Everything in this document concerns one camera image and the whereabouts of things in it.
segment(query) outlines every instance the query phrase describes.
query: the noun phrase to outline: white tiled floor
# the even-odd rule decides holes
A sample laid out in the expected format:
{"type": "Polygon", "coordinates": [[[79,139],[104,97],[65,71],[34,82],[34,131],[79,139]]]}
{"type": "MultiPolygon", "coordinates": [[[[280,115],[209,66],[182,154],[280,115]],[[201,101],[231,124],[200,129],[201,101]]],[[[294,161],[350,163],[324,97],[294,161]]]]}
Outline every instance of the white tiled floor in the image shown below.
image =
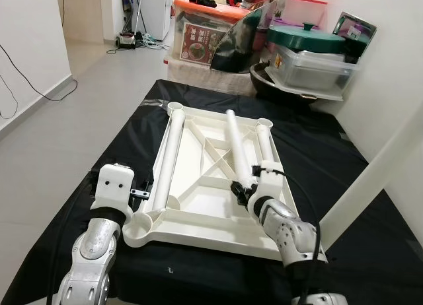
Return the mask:
{"type": "MultiPolygon", "coordinates": [[[[169,33],[165,43],[172,40],[169,33]]],[[[154,82],[167,78],[165,50],[104,55],[97,46],[67,44],[78,89],[62,102],[47,102],[0,141],[0,299],[29,249],[154,82]]]]}

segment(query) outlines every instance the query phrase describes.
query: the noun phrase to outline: black tablecloth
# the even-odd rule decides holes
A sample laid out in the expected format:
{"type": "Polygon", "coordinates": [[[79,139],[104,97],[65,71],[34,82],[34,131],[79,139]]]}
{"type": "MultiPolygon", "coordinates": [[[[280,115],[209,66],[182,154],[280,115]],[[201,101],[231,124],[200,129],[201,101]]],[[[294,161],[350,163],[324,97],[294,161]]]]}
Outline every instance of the black tablecloth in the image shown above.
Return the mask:
{"type": "MultiPolygon", "coordinates": [[[[319,218],[367,165],[353,144],[342,138],[342,128],[332,116],[308,108],[293,111],[263,100],[168,81],[157,81],[145,99],[222,113],[231,108],[238,116],[272,120],[284,168],[312,195],[319,218]]],[[[151,169],[167,120],[161,107],[140,106],[94,168],[119,162],[134,169],[137,184],[152,182],[151,169]]],[[[290,186],[301,218],[312,221],[301,192],[290,186]]],[[[56,290],[70,268],[72,244],[87,227],[93,202],[89,191],[79,197],[65,229],[56,290]]],[[[69,201],[28,253],[3,305],[45,297],[50,252],[67,205],[69,201]]],[[[384,191],[327,255],[331,270],[327,282],[349,304],[422,303],[421,247],[384,191]]],[[[291,300],[280,262],[160,242],[133,249],[120,240],[110,277],[110,296],[138,304],[289,304],[291,300]]]]}

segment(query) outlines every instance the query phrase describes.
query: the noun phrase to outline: green pot lid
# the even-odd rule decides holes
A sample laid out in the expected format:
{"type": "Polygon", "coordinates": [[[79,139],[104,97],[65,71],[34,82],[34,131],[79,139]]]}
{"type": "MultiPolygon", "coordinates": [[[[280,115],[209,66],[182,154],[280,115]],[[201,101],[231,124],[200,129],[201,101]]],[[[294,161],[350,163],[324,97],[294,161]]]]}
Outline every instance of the green pot lid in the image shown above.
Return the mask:
{"type": "Polygon", "coordinates": [[[297,26],[272,26],[267,40],[294,50],[317,53],[341,53],[345,39],[336,34],[311,30],[312,24],[297,26]]]}

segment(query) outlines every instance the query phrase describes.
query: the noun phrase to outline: white plastic tube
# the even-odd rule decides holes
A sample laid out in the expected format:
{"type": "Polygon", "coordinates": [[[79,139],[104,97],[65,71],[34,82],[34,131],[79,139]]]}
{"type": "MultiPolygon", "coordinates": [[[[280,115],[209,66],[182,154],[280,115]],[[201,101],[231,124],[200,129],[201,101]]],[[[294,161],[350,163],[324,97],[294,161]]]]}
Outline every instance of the white plastic tube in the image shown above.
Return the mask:
{"type": "Polygon", "coordinates": [[[226,111],[226,115],[228,130],[231,138],[237,182],[239,182],[245,188],[251,188],[251,185],[254,183],[252,178],[252,168],[249,166],[247,156],[245,155],[243,142],[241,140],[241,136],[239,135],[235,113],[233,110],[228,109],[226,111]]]}
{"type": "Polygon", "coordinates": [[[320,221],[325,250],[340,237],[388,184],[423,140],[423,103],[320,221]]]}
{"type": "Polygon", "coordinates": [[[272,146],[270,145],[269,127],[267,125],[258,125],[256,127],[256,132],[263,160],[274,161],[272,146]]]}
{"type": "Polygon", "coordinates": [[[157,182],[157,189],[154,196],[154,211],[164,209],[166,207],[184,122],[185,112],[182,109],[173,110],[171,114],[171,124],[169,134],[167,136],[165,154],[163,155],[159,181],[157,182]]]}

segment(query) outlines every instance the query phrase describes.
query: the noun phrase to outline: plastic storage box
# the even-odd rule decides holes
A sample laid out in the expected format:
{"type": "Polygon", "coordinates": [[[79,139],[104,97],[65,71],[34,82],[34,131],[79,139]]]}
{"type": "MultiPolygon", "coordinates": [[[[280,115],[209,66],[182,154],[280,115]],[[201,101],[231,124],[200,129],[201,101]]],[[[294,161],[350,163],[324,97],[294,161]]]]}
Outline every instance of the plastic storage box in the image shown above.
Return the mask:
{"type": "Polygon", "coordinates": [[[328,3],[319,0],[285,0],[282,20],[291,24],[320,26],[328,3]]]}
{"type": "Polygon", "coordinates": [[[345,63],[342,54],[295,53],[285,46],[275,45],[269,76],[279,83],[312,90],[342,92],[358,65],[345,63]]]}
{"type": "Polygon", "coordinates": [[[172,56],[209,65],[220,39],[249,10],[217,5],[216,8],[174,0],[176,20],[172,56]]]}

